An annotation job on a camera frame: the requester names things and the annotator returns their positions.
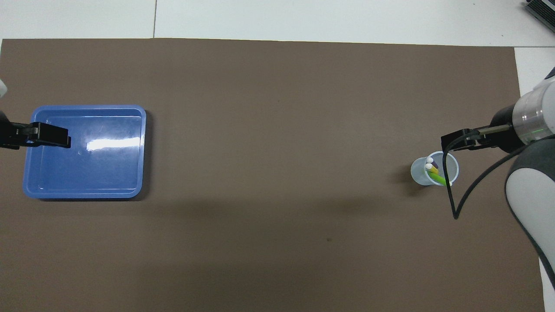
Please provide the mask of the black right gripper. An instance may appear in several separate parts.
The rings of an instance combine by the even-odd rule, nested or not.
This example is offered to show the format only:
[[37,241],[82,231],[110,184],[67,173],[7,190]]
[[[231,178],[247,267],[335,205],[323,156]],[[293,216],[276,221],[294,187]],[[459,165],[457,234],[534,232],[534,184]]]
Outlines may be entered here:
[[490,126],[509,126],[509,130],[488,134],[489,128],[475,128],[472,130],[456,130],[441,136],[441,150],[442,151],[459,151],[472,149],[486,149],[492,148],[493,143],[506,153],[511,153],[525,146],[522,140],[517,135],[513,126],[513,111],[514,106],[507,106],[499,110],[491,119]]

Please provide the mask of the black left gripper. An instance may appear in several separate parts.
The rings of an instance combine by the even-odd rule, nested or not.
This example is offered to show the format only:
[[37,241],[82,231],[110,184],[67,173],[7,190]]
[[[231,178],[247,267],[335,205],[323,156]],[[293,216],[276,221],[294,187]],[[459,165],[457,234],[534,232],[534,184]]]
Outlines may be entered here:
[[[71,136],[66,128],[48,123],[20,124],[20,146],[16,145],[12,136],[16,127],[9,121],[4,112],[0,111],[0,147],[8,150],[19,150],[20,146],[38,147],[39,143],[47,146],[71,148]],[[39,143],[35,141],[39,134]]]

